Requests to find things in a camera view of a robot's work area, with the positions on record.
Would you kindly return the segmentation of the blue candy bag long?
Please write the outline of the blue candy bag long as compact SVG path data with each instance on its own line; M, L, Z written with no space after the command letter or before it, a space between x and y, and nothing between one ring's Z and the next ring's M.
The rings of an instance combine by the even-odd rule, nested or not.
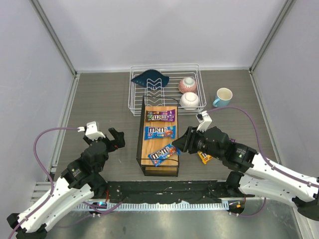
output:
M170 137L174 139L175 135L176 135L175 125L167 126L167 127L146 126L144 140L161 139L165 137Z

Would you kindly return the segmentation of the blue candy bag short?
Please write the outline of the blue candy bag short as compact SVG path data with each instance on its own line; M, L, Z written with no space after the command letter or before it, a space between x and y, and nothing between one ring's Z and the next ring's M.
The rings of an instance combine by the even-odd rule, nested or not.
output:
M162 162L174 154L180 155L180 150L170 143L165 147L149 154L148 158L152 161L155 167L158 167Z

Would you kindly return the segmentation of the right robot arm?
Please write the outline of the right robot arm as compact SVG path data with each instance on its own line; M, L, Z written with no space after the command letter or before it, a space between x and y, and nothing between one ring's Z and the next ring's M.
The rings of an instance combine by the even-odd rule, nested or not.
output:
M257 150L236 143L217 127L205 132L189 127L173 146L190 154L199 151L231 170L225 188L232 197L261 196L297 209L304 217L319 219L319 180L264 158Z

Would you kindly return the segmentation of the yellow candy bag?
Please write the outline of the yellow candy bag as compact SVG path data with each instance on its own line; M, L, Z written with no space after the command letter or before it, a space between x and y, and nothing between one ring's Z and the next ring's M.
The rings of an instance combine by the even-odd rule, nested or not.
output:
M208 163L208 161L210 161L213 158L211 155L208 155L208 154L203 153L201 151L199 151L197 154L200 157L200 159L204 165L206 165Z

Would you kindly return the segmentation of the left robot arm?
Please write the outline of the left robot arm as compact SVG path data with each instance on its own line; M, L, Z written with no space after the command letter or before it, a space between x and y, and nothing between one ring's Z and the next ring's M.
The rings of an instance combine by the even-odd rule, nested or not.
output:
M110 140L98 130L95 122L75 128L83 132L88 144L80 157L72 161L54 182L44 170L50 189L30 208L12 213L7 221L12 228L9 238L43 239L56 223L77 205L89 199L101 198L107 191L107 182L100 175L109 153L125 146L124 133L109 129Z

